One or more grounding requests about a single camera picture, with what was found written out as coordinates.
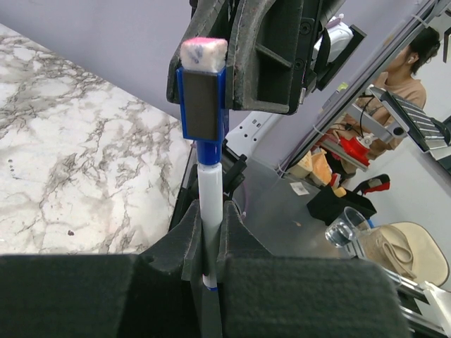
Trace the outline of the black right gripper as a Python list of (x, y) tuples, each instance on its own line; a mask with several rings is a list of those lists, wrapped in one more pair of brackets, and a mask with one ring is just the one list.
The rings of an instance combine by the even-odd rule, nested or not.
[(344, 1), (240, 1), (226, 61), (226, 99), (234, 111), (288, 115), (297, 44), (299, 98), (324, 90), (366, 33), (343, 22)]

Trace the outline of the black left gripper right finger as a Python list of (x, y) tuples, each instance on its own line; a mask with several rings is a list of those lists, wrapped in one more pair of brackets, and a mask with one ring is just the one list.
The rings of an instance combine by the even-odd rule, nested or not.
[(224, 337), (409, 337), (397, 293), (376, 264), (275, 257), (223, 207), (218, 255)]

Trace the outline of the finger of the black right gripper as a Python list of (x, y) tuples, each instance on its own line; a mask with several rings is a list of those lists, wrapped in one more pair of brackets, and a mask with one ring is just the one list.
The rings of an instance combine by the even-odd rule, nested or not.
[(216, 72), (226, 63), (230, 36), (229, 3), (225, 0), (191, 1), (191, 20), (168, 68), (166, 98), (180, 103), (176, 70)]

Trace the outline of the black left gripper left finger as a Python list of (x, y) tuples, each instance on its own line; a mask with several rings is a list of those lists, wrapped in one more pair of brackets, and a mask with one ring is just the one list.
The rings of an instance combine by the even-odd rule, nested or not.
[(140, 254), (1, 257), (2, 337), (199, 337), (199, 204)]

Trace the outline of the blue marker cap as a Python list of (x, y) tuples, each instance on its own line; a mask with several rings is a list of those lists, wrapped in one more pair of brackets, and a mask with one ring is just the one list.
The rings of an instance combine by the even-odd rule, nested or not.
[(215, 165), (221, 161), (222, 143), (229, 128), (226, 64), (214, 73), (180, 67), (176, 75), (183, 137), (196, 143), (199, 163)]

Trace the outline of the white blue marker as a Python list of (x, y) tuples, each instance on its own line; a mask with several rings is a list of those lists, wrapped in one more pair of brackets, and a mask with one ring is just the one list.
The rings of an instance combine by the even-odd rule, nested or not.
[(203, 283), (207, 289), (218, 288), (216, 260), (219, 250), (220, 228), (223, 220), (223, 178), (222, 165), (199, 164), (199, 206), (202, 219), (204, 267)]

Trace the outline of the clear plastic cup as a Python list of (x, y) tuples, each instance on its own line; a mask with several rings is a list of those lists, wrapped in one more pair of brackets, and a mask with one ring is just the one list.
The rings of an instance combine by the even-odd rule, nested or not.
[(340, 248), (355, 242), (370, 229), (367, 219), (358, 210), (347, 206), (326, 228), (325, 238), (330, 244)]

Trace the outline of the laptop on stand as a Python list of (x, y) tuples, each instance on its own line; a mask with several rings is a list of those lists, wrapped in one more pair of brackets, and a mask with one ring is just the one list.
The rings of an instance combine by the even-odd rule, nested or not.
[(384, 89), (369, 86), (366, 93), (372, 94), (389, 112), (394, 121), (388, 126), (378, 123), (364, 114), (367, 128), (384, 143), (409, 137), (424, 153), (445, 149), (450, 145), (450, 131), (440, 121), (428, 117), (415, 104)]

